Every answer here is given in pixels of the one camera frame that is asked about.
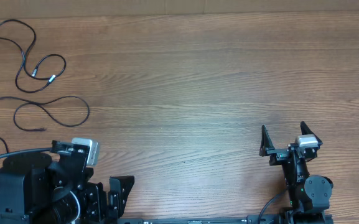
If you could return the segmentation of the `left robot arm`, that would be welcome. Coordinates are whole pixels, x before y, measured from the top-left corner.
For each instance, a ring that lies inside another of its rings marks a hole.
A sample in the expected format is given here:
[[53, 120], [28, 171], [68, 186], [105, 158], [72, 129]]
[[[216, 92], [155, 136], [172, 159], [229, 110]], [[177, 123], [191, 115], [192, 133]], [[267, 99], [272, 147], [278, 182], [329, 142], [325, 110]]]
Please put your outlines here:
[[90, 181], [100, 146], [91, 139], [1, 154], [0, 223], [117, 223], [134, 185], [131, 175]]

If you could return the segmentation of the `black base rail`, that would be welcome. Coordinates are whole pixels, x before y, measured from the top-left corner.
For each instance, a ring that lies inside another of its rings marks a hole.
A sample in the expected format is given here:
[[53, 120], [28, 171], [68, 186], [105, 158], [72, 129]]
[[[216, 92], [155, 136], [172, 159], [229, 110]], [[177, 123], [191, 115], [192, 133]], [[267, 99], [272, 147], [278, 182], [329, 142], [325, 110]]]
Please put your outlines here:
[[114, 223], [117, 224], [334, 224], [331, 215], [322, 217], [294, 217], [293, 221], [288, 222], [280, 215], [263, 215], [258, 221], [259, 215], [248, 215], [240, 218], [168, 218], [168, 219], [142, 219], [142, 218], [120, 218]]

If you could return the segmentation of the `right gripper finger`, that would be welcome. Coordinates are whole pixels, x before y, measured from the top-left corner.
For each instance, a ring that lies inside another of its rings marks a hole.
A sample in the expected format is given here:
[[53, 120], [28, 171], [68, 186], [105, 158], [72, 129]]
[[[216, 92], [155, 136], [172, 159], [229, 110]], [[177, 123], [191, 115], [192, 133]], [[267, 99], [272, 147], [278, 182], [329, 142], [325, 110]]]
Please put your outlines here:
[[259, 155], [261, 157], [269, 156], [272, 154], [273, 150], [275, 150], [275, 147], [273, 145], [273, 142], [271, 138], [269, 137], [268, 130], [265, 125], [262, 125], [261, 127], [261, 145], [259, 149]]
[[310, 130], [310, 128], [308, 127], [308, 125], [306, 125], [304, 121], [301, 121], [300, 128], [302, 135], [312, 134], [316, 138], [318, 146], [323, 145], [322, 140], [313, 131]]

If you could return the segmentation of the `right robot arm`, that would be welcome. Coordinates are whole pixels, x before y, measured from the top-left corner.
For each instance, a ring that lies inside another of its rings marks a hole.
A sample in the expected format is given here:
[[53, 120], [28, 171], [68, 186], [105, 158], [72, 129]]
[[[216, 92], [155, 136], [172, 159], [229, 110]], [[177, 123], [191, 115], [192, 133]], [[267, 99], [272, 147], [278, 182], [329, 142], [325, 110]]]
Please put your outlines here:
[[[307, 162], [317, 157], [323, 145], [304, 121], [300, 123], [301, 135], [285, 149], [276, 149], [265, 125], [261, 127], [259, 155], [269, 157], [269, 165], [281, 166], [286, 188], [270, 199], [261, 209], [257, 223], [333, 223], [325, 211], [330, 207], [333, 182], [325, 176], [310, 175]], [[265, 215], [267, 208], [285, 193], [291, 206], [282, 208], [277, 215]]]

